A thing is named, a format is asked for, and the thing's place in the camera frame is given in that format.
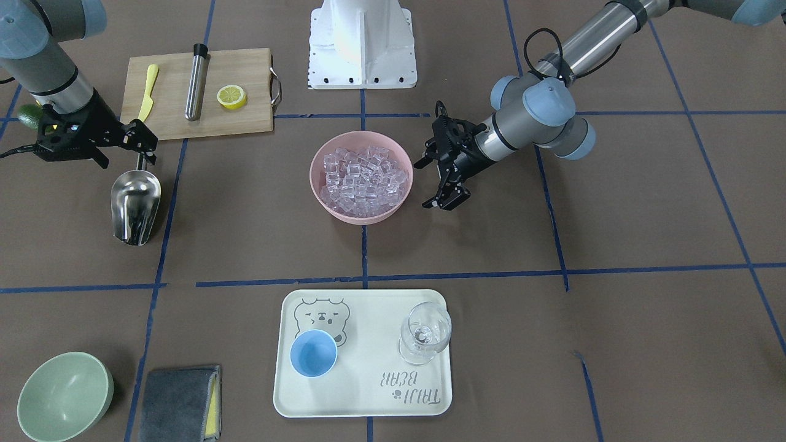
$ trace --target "glass base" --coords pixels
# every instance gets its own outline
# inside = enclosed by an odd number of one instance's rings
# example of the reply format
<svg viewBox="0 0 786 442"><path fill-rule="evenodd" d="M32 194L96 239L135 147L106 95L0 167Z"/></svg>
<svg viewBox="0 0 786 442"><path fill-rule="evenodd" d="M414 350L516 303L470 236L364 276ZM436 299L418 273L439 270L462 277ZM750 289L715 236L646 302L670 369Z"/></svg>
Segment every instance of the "glass base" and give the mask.
<svg viewBox="0 0 786 442"><path fill-rule="evenodd" d="M434 359L435 356L437 356L436 352L429 353L427 355L412 353L404 345L404 341L401 338L399 338L399 355L401 356L401 359L404 359L404 362L414 366L425 365Z"/></svg>

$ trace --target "blue cup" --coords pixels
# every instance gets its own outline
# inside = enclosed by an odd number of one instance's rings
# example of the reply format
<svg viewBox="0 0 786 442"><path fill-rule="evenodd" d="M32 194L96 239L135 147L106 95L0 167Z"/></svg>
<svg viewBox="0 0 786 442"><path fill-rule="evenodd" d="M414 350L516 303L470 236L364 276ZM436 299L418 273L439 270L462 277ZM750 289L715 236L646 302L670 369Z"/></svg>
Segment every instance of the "blue cup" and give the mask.
<svg viewBox="0 0 786 442"><path fill-rule="evenodd" d="M289 360L295 370L307 378L322 376L336 364L336 341L324 330L302 332L292 343Z"/></svg>

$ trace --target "cartoon bear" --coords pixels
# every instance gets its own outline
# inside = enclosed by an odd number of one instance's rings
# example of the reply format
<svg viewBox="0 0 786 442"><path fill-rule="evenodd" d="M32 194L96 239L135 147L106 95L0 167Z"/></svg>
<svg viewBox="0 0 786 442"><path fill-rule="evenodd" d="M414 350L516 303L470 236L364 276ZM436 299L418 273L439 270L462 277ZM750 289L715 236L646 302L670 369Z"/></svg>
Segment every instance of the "cartoon bear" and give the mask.
<svg viewBox="0 0 786 442"><path fill-rule="evenodd" d="M330 299L315 299L306 302L302 299L295 307L297 334L306 330L319 329L330 333L339 347L347 341L344 327L349 319L349 306L342 300L333 302Z"/></svg>

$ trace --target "green fruit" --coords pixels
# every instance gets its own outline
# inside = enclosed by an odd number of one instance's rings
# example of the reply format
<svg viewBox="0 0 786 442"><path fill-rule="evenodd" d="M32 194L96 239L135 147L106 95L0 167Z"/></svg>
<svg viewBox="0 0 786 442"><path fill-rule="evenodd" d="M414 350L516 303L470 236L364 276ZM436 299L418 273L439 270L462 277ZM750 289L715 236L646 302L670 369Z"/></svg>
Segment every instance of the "green fruit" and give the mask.
<svg viewBox="0 0 786 442"><path fill-rule="evenodd" d="M19 106L19 110L17 111L19 121L36 131L39 129L39 123L41 123L41 118L43 116L44 111L41 109L41 105L38 104L22 105Z"/></svg>

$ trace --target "lime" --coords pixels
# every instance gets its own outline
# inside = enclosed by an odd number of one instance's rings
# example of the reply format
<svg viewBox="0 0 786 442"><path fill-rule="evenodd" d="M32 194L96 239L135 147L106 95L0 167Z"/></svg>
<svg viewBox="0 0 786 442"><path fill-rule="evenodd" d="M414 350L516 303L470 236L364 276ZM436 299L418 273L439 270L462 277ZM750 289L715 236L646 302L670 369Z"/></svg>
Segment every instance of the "lime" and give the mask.
<svg viewBox="0 0 786 442"><path fill-rule="evenodd" d="M246 98L245 90L236 84L230 84L219 89L216 94L219 103L227 109L239 109L245 106Z"/></svg>
<svg viewBox="0 0 786 442"><path fill-rule="evenodd" d="M19 121L27 127L31 129L38 130L39 123L41 122L41 118L44 116L44 111L41 109L41 105L38 103L36 104L26 104L19 106L19 110L17 110L17 117Z"/></svg>

